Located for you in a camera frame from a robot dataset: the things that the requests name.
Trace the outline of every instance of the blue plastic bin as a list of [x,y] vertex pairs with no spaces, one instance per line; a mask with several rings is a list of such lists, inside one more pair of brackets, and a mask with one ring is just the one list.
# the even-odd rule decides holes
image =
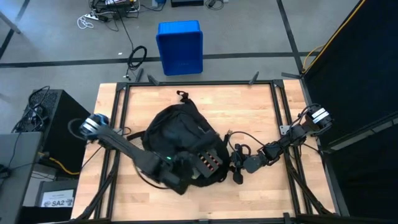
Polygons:
[[198,21],[161,22],[156,42],[165,75],[203,71],[203,33]]

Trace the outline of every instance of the gray floor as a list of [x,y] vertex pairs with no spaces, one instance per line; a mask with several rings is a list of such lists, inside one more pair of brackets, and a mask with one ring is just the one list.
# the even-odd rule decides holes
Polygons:
[[[358,0],[282,2],[298,51],[308,52],[330,38]],[[0,0],[0,10],[22,31],[12,36],[0,64],[126,58],[131,52],[120,22],[119,32],[95,21],[94,29],[77,27],[78,17],[89,12],[86,0],[30,0],[21,20],[16,21],[23,3],[24,0]],[[141,3],[150,6],[150,0]],[[158,24],[191,19],[200,22],[204,54],[292,52],[276,0],[230,0],[220,11],[205,6],[171,8],[167,4],[162,12],[143,9],[138,19],[124,21],[134,44],[146,46],[149,57],[158,57]],[[8,32],[8,26],[0,21],[0,45]],[[177,77],[165,76],[160,62],[146,62],[142,67],[160,81],[249,80],[257,71],[260,79],[270,80],[282,78],[281,72],[297,73],[293,57],[204,60],[202,74]],[[12,129],[34,88],[50,85],[64,89],[88,111],[93,111],[100,83],[125,82],[125,71],[124,63],[0,68],[0,132]]]

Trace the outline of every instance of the label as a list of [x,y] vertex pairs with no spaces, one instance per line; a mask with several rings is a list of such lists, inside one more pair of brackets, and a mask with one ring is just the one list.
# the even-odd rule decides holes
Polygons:
[[317,116],[319,116],[319,115],[322,114],[323,112],[325,112],[325,109],[324,109],[324,108],[320,108],[317,112],[315,112],[315,113],[312,115],[312,118],[316,118]]
[[73,206],[73,190],[45,192],[41,207],[60,208]]
[[328,115],[329,115],[329,113],[327,111],[325,111],[323,114],[321,114],[317,118],[315,118],[313,120],[313,122],[316,124],[316,123],[318,123],[320,120],[322,120],[323,118],[325,118]]

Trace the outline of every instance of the black backpack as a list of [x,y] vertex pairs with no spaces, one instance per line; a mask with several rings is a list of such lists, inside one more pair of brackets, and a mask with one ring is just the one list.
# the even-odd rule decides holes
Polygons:
[[227,139],[221,140],[188,93],[177,94],[183,104],[162,110],[146,131],[134,133],[127,140],[140,137],[144,150],[173,161],[173,171],[188,184],[205,187],[224,181],[230,164]]

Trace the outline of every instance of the wooden tabletop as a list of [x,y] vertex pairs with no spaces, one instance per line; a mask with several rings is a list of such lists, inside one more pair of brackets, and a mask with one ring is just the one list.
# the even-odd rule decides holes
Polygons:
[[[299,81],[285,80],[285,90],[292,116],[305,107]],[[111,116],[115,83],[101,84],[95,113]],[[145,130],[154,116],[169,105],[180,103],[177,90],[186,91],[221,136],[232,131],[245,131],[263,143],[280,138],[269,85],[218,85],[218,86],[146,86],[131,88],[127,107],[126,127],[138,132]],[[116,124],[119,125],[123,93],[119,101]],[[281,114],[286,124],[283,104],[278,92]],[[235,134],[231,143],[260,147],[251,138]],[[309,138],[307,144],[316,147]],[[139,140],[133,144],[142,148]],[[86,161],[98,148],[88,145]],[[79,216],[95,195],[100,182],[104,151],[100,150],[82,170],[72,218]],[[334,212],[325,172],[320,156],[314,150],[302,147],[302,163],[307,184],[319,201]],[[122,155],[119,165],[112,220],[197,220],[223,218],[277,218],[284,212],[294,216],[289,183],[284,160],[259,169],[254,174],[243,171],[244,183],[235,184],[232,173],[222,183],[199,188],[189,186],[184,195],[172,190],[159,190],[143,182],[132,166],[132,161]],[[300,207],[305,211],[302,193],[297,187]],[[102,217],[105,214],[108,193],[104,196]]]

